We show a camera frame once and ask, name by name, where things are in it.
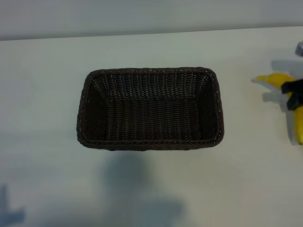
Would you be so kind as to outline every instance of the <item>white surface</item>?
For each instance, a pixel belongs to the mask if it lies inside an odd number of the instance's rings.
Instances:
[[[0,40],[302,26],[299,0],[2,0]]]
[[[0,42],[0,183],[11,209],[25,208],[26,227],[131,227],[142,210],[148,227],[160,214],[179,217],[170,227],[302,226],[302,147],[291,146],[279,106],[262,101],[268,90],[251,83],[272,60],[294,59],[302,37],[303,27],[284,27]],[[183,66],[217,74],[221,144],[109,152],[77,142],[90,71]]]

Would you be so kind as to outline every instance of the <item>white tabletop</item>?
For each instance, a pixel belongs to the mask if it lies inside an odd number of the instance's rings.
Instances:
[[[303,27],[0,42],[0,184],[26,227],[298,227],[303,153],[251,82],[300,60]],[[225,136],[214,148],[115,151],[78,143],[86,76],[109,68],[207,67]]]

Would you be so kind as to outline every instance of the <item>gray wall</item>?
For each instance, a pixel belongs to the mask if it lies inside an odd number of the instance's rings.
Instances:
[[[299,0],[2,0],[0,40],[303,25]]]

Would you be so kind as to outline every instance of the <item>banana peel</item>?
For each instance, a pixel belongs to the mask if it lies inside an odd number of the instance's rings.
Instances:
[[[281,90],[281,86],[285,82],[292,82],[296,79],[292,76],[288,75],[287,73],[272,73],[268,76],[257,76],[255,81],[262,81],[265,82],[268,85],[271,85],[279,90]],[[292,93],[287,93],[287,97],[289,98],[292,95]],[[300,106],[296,108],[293,111],[294,114],[294,134],[296,137],[296,140],[300,145],[303,144],[303,106]]]

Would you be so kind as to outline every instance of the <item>woven texture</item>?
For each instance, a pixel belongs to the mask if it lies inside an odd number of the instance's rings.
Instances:
[[[216,75],[205,68],[94,71],[84,83],[77,133],[89,148],[213,147],[224,135]]]

